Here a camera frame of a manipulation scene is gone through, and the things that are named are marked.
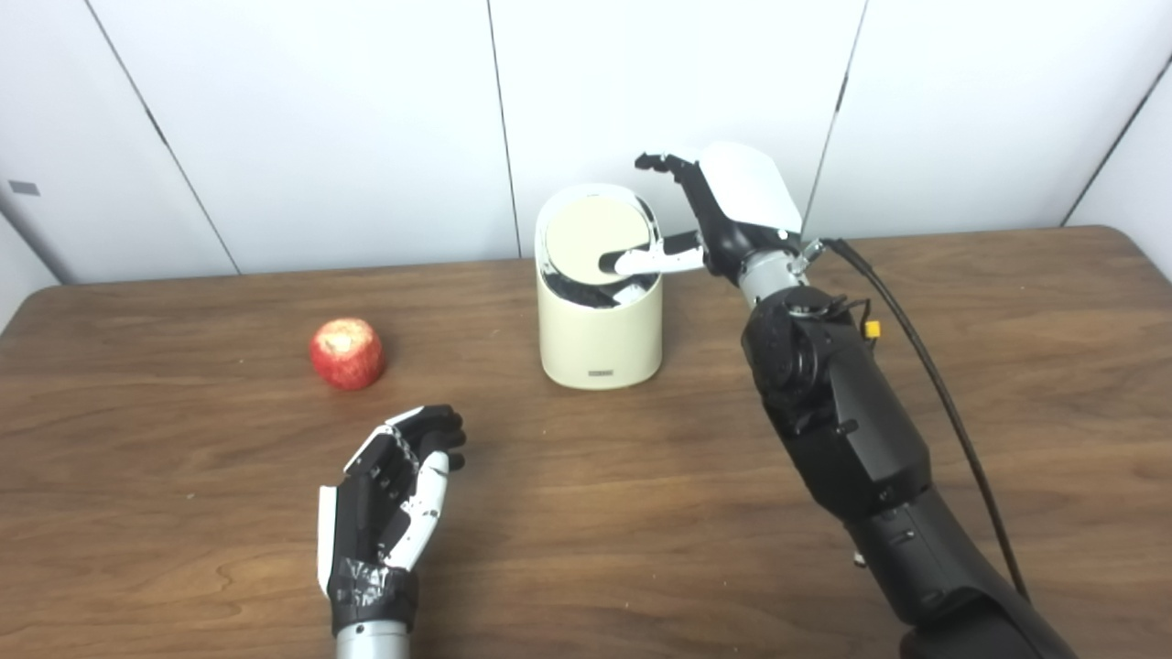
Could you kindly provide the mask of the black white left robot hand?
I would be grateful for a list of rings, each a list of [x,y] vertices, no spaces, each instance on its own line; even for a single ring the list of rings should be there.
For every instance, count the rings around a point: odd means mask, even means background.
[[[316,579],[331,633],[389,621],[414,629],[418,562],[442,517],[451,474],[464,467],[463,417],[423,405],[388,417],[319,492]]]

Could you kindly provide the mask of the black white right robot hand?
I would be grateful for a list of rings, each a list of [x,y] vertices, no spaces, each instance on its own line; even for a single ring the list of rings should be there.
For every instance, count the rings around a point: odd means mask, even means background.
[[[754,147],[721,141],[686,159],[643,152],[634,167],[669,174],[682,188],[699,229],[657,236],[626,250],[600,254],[607,276],[666,276],[707,269],[734,284],[755,257],[802,254],[803,218],[774,158]]]

